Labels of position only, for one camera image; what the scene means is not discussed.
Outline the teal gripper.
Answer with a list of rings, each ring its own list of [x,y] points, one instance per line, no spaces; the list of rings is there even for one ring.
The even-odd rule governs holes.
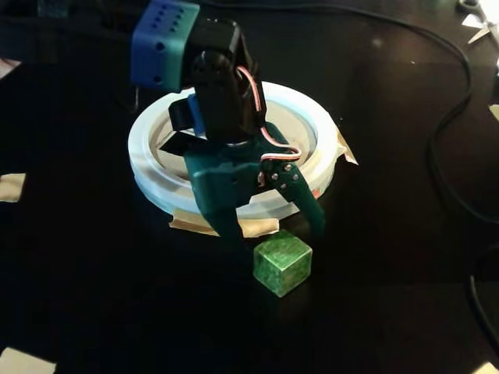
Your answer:
[[[198,209],[221,238],[241,242],[236,209],[252,196],[272,189],[299,209],[314,236],[324,234],[324,211],[297,163],[261,158],[267,153],[291,152],[272,145],[260,133],[241,146],[205,142],[186,151],[184,160]]]

